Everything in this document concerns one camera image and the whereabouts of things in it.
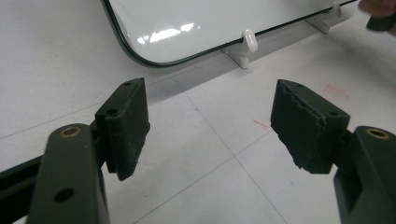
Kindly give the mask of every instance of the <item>white support block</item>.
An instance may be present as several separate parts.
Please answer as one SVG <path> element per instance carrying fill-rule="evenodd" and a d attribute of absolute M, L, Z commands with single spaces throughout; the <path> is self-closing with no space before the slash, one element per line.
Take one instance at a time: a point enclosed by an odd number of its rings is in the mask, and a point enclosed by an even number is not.
<path fill-rule="evenodd" d="M 249 64 L 248 55 L 257 51 L 259 45 L 257 44 L 254 32 L 246 29 L 243 33 L 244 41 L 240 44 L 234 44 L 223 50 L 230 58 L 232 58 L 241 68 L 247 69 Z"/>
<path fill-rule="evenodd" d="M 332 3 L 331 11 L 311 17 L 309 19 L 306 19 L 305 21 L 315 26 L 324 34 L 328 34 L 330 32 L 330 26 L 323 21 L 337 20 L 340 18 L 341 18 L 340 3 L 338 1 L 334 1 Z"/>

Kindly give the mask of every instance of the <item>black metal arm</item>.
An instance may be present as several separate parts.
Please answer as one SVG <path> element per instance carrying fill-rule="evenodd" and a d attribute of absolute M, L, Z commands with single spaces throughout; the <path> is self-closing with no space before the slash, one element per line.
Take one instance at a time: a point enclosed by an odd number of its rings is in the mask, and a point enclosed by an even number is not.
<path fill-rule="evenodd" d="M 148 132 L 144 79 L 125 82 L 90 126 L 54 131 L 44 156 L 0 174 L 0 223 L 109 223 L 101 167 L 131 176 Z"/>
<path fill-rule="evenodd" d="M 271 115 L 294 163 L 311 174 L 335 164 L 344 224 L 396 223 L 396 136 L 373 127 L 347 130 L 350 116 L 307 87 L 279 80 Z"/>

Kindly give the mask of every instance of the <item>screw hole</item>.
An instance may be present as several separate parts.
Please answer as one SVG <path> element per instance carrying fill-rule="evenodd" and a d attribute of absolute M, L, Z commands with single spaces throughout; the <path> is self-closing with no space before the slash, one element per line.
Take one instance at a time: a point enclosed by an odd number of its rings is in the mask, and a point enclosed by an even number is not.
<path fill-rule="evenodd" d="M 389 139 L 389 134 L 387 134 L 381 130 L 378 130 L 378 129 L 367 129 L 366 132 L 374 138 L 378 138 L 378 139 L 382 139 L 382 140 Z"/>
<path fill-rule="evenodd" d="M 68 138 L 78 135 L 81 132 L 79 127 L 70 127 L 61 131 L 61 137 Z"/>
<path fill-rule="evenodd" d="M 64 203 L 73 197 L 74 191 L 72 189 L 63 189 L 55 194 L 54 200 L 57 203 Z"/>
<path fill-rule="evenodd" d="M 116 109 L 109 109 L 109 110 L 107 110 L 106 113 L 107 114 L 115 114 L 115 113 L 117 113 L 117 110 Z"/>

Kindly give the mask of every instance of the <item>floor tile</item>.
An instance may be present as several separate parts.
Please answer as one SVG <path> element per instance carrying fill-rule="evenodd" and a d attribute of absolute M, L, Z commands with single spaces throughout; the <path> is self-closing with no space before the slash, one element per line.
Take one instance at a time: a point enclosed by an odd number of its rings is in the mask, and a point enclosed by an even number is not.
<path fill-rule="evenodd" d="M 137 223 L 285 222 L 239 163 L 231 159 Z"/>
<path fill-rule="evenodd" d="M 340 223 L 334 172 L 311 175 L 300 170 L 276 133 L 270 132 L 236 158 L 287 223 Z"/>
<path fill-rule="evenodd" d="M 253 76 L 235 69 L 186 93 L 216 133 L 236 154 L 269 132 L 262 115 L 265 89 Z M 195 80 L 194 73 L 175 77 L 184 88 Z"/>

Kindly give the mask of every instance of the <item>white surface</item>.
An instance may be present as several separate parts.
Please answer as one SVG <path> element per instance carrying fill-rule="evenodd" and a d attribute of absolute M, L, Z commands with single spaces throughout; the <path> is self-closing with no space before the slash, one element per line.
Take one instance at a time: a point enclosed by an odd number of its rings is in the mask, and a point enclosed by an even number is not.
<path fill-rule="evenodd" d="M 128 44 L 152 63 L 172 63 L 332 6 L 333 0 L 110 0 Z"/>
<path fill-rule="evenodd" d="M 342 107 L 351 131 L 396 133 L 396 38 L 367 32 L 369 17 L 346 9 L 329 35 L 299 22 L 259 38 L 246 71 L 218 51 L 148 69 L 120 50 L 98 1 L 3 1 L 0 171 L 40 155 L 56 128 L 91 123 L 118 85 L 145 77 L 152 126 L 134 176 L 103 169 L 112 223 L 337 224 L 333 176 L 298 170 L 269 118 L 285 78 Z"/>

